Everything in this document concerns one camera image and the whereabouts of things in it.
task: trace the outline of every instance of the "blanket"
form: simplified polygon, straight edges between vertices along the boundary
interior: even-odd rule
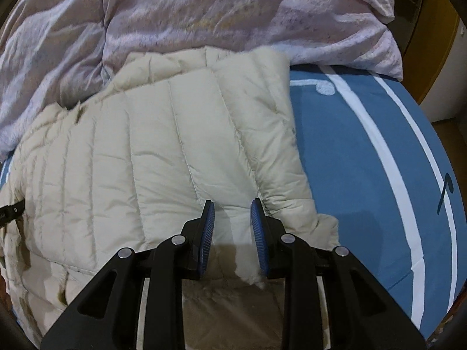
[[[210,199],[207,280],[184,286],[187,345],[280,347],[283,289],[263,283],[249,220],[258,196],[310,245],[338,244],[300,162],[288,58],[264,47],[131,53],[85,103],[39,114],[0,190],[0,206],[26,201],[0,230],[0,270],[25,333],[39,344],[118,249],[154,248]]]
[[[271,45],[401,79],[393,18],[394,0],[19,0],[0,37],[0,162],[46,105],[84,101],[134,51]]]

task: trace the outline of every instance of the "white music note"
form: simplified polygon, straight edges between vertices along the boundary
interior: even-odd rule
[[[291,87],[303,87],[305,85],[315,85],[316,92],[324,96],[332,96],[336,93],[334,84],[327,80],[319,79],[303,79],[303,80],[291,80]]]

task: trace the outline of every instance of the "dark music note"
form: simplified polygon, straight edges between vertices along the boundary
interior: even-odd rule
[[[438,215],[440,215],[441,207],[443,206],[444,194],[446,193],[446,185],[449,187],[449,192],[454,193],[454,185],[452,185],[452,179],[449,174],[444,177],[444,187],[441,193],[440,203],[438,204]]]

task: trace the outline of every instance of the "yellow wooden panel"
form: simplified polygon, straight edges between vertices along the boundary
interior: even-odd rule
[[[403,57],[402,82],[419,104],[443,68],[458,26],[459,16],[449,0],[423,0],[419,20]]]

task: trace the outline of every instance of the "black strap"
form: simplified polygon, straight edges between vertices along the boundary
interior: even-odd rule
[[[24,212],[24,200],[14,205],[7,205],[0,208],[0,228],[3,228],[13,220],[21,217]]]

